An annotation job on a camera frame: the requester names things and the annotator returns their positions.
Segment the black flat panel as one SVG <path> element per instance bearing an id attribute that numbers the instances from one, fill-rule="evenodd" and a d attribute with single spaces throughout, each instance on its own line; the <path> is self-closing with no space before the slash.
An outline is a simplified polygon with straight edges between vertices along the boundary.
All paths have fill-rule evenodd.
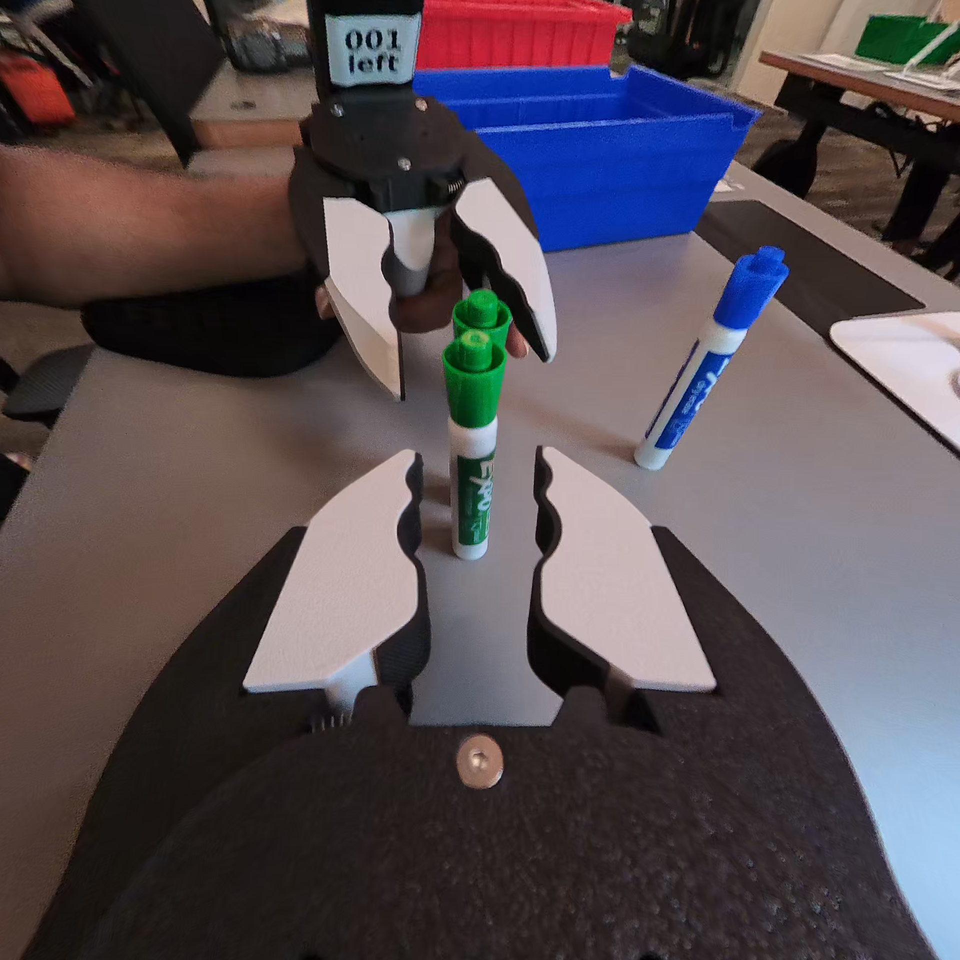
<path id="1" fill-rule="evenodd" d="M 192 1 L 78 1 L 75 7 L 188 166 L 201 149 L 190 114 L 226 62 L 209 22 Z"/>

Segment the green plastic bin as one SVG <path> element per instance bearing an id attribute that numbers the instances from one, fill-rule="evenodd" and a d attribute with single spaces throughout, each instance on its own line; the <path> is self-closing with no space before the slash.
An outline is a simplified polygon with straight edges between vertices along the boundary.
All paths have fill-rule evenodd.
<path id="1" fill-rule="evenodd" d="M 944 66 L 959 51 L 958 21 L 872 14 L 854 49 L 858 58 L 894 66 Z"/>

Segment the person's left hand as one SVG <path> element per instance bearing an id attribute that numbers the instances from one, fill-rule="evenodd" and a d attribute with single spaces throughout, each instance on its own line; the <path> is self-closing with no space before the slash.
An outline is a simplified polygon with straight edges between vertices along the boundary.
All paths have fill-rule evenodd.
<path id="1" fill-rule="evenodd" d="M 453 246 L 441 248 L 438 241 L 423 291 L 397 300 L 394 325 L 406 333 L 440 330 L 450 323 L 454 306 L 462 299 L 463 293 L 464 281 L 457 251 Z M 334 311 L 329 294 L 318 288 L 315 299 L 319 317 L 332 319 Z M 528 342 L 513 326 L 508 332 L 505 350 L 516 359 L 531 353 Z"/>

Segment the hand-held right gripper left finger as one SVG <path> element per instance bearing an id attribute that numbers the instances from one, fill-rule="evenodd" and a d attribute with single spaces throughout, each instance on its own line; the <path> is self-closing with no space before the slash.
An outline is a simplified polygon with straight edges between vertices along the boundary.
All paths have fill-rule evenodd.
<path id="1" fill-rule="evenodd" d="M 422 569 L 401 521 L 419 518 L 410 484 L 423 459 L 403 449 L 324 504 L 308 522 L 244 677 L 266 694 L 357 695 L 386 684 L 378 649 L 415 619 Z"/>

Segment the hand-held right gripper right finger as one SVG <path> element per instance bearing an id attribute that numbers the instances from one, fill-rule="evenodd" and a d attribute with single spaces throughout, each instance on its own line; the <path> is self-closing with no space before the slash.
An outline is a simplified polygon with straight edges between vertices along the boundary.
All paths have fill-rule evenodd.
<path id="1" fill-rule="evenodd" d="M 657 542 L 626 496 L 558 448 L 534 458 L 527 656 L 548 689 L 712 693 L 714 671 Z"/>

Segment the green dry erase marker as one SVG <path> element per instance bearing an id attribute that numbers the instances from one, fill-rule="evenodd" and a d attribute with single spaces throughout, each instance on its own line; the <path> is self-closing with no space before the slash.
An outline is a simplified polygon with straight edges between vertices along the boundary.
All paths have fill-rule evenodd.
<path id="1" fill-rule="evenodd" d="M 458 301 L 452 311 L 453 337 L 478 330 L 503 351 L 513 322 L 509 307 L 488 289 L 478 289 Z"/>
<path id="2" fill-rule="evenodd" d="M 444 349 L 448 405 L 451 540 L 465 561 L 488 549 L 505 350 L 482 330 L 467 329 Z"/>

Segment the person's left forearm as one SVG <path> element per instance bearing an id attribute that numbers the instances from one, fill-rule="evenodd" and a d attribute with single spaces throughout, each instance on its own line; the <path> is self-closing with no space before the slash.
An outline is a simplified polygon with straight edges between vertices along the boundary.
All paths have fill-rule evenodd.
<path id="1" fill-rule="evenodd" d="M 59 308 L 302 269 L 285 180 L 1 149 L 1 299 Z"/>

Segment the blue dry erase marker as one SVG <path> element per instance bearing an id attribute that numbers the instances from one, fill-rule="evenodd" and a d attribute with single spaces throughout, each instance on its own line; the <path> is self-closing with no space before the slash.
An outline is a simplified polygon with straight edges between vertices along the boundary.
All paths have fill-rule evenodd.
<path id="1" fill-rule="evenodd" d="M 664 467 L 748 331 L 786 281 L 785 256 L 777 246 L 761 246 L 736 261 L 710 319 L 633 453 L 638 467 L 650 472 Z"/>

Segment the orange bag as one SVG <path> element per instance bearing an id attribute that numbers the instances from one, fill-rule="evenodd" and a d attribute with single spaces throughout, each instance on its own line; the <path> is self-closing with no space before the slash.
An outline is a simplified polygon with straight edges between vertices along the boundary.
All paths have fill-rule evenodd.
<path id="1" fill-rule="evenodd" d="M 53 70 L 28 54 L 1 52 L 1 143 L 18 145 L 28 138 L 72 126 L 77 119 Z"/>

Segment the blue plastic bin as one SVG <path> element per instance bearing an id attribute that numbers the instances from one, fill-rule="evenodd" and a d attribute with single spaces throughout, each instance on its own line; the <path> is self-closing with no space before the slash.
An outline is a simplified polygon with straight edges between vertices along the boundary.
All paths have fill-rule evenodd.
<path id="1" fill-rule="evenodd" d="M 761 113 L 631 66 L 425 70 L 519 180 L 546 253 L 691 233 Z"/>

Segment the white metal stand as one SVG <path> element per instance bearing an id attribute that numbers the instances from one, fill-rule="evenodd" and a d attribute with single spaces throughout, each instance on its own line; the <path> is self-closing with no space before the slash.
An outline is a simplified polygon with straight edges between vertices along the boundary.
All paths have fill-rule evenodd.
<path id="1" fill-rule="evenodd" d="M 835 322 L 846 359 L 959 451 L 959 313 L 938 311 Z"/>

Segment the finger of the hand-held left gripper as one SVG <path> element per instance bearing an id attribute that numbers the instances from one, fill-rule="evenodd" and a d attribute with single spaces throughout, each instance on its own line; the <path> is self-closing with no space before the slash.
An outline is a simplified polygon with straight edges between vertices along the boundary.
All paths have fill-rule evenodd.
<path id="1" fill-rule="evenodd" d="M 355 198 L 322 200 L 328 276 L 324 288 L 357 360 L 392 399 L 404 398 L 395 295 L 383 270 L 387 219 Z"/>
<path id="2" fill-rule="evenodd" d="M 486 176 L 452 203 L 450 236 L 467 286 L 486 282 L 542 363 L 557 354 L 556 305 L 545 253 L 522 188 Z"/>

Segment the wooden background desk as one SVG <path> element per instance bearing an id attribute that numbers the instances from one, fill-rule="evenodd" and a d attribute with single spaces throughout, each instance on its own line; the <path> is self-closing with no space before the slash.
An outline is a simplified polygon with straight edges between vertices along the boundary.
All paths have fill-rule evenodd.
<path id="1" fill-rule="evenodd" d="M 930 270 L 951 263 L 958 274 L 958 218 L 929 248 L 921 238 L 941 194 L 959 172 L 958 93 L 935 92 L 921 84 L 931 75 L 887 75 L 828 65 L 812 54 L 763 50 L 762 66 L 784 72 L 774 106 L 802 120 L 792 140 L 762 152 L 752 171 L 794 196 L 807 198 L 818 172 L 819 145 L 834 130 L 901 155 L 912 162 L 906 185 L 881 240 Z"/>

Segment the black desk mat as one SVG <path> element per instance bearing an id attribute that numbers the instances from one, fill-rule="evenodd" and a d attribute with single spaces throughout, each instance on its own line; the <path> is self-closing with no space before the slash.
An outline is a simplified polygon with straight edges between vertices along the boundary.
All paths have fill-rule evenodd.
<path id="1" fill-rule="evenodd" d="M 761 246 L 781 249 L 789 275 L 774 297 L 824 341 L 830 339 L 836 323 L 903 315 L 926 307 L 758 200 L 710 203 L 695 234 L 729 262 Z"/>

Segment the red plastic bin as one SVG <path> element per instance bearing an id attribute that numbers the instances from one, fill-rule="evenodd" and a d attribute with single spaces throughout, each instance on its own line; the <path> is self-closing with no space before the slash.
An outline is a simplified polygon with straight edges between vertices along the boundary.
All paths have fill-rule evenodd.
<path id="1" fill-rule="evenodd" d="M 415 67 L 603 66 L 631 21 L 600 1 L 426 1 Z"/>

